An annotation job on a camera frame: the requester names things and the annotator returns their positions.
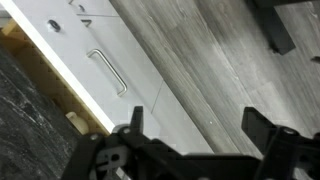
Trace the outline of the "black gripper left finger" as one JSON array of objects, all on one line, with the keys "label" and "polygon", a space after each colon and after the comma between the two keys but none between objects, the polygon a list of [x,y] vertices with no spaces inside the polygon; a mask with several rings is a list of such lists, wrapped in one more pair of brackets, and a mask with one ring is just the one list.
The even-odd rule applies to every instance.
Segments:
[{"label": "black gripper left finger", "polygon": [[146,145],[143,134],[142,106],[133,110],[128,125],[118,125],[108,136],[83,135],[73,151],[61,180],[174,180],[174,176],[156,162],[140,158],[130,140]]}]

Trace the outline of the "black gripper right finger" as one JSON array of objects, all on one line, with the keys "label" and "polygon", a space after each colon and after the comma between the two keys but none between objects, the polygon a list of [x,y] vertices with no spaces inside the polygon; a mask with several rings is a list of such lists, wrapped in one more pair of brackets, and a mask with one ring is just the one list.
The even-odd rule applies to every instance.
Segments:
[{"label": "black gripper right finger", "polygon": [[263,155],[255,180],[292,180],[302,169],[312,180],[320,180],[320,133],[312,138],[297,130],[275,125],[254,107],[245,107],[241,128]]}]

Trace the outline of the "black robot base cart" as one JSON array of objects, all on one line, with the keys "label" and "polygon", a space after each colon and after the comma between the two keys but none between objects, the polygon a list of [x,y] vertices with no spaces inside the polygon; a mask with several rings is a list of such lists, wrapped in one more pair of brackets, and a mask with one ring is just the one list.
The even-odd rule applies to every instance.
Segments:
[{"label": "black robot base cart", "polygon": [[270,48],[280,55],[288,54],[296,45],[275,7],[312,1],[318,0],[246,0]]}]

